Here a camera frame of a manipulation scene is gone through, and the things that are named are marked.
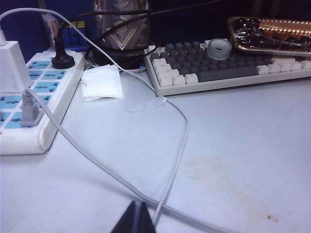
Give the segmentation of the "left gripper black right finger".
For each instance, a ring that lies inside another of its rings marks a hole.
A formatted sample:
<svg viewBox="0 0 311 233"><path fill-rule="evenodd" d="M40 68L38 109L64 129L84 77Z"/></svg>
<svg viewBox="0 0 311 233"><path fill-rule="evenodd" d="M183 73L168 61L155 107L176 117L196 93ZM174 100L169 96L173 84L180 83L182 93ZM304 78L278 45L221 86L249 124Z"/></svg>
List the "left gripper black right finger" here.
<svg viewBox="0 0 311 233"><path fill-rule="evenodd" d="M155 233L156 232L145 202L142 202L139 208L137 232L138 233Z"/></svg>

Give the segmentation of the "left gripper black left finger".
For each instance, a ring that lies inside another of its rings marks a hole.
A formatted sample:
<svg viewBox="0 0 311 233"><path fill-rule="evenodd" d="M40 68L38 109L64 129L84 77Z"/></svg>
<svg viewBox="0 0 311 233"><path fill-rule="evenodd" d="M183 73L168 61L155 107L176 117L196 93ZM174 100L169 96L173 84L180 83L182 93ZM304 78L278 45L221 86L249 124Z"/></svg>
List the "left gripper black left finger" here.
<svg viewBox="0 0 311 233"><path fill-rule="evenodd" d="M136 219L136 202L132 201L111 233L134 233L135 232L135 220Z"/></svg>

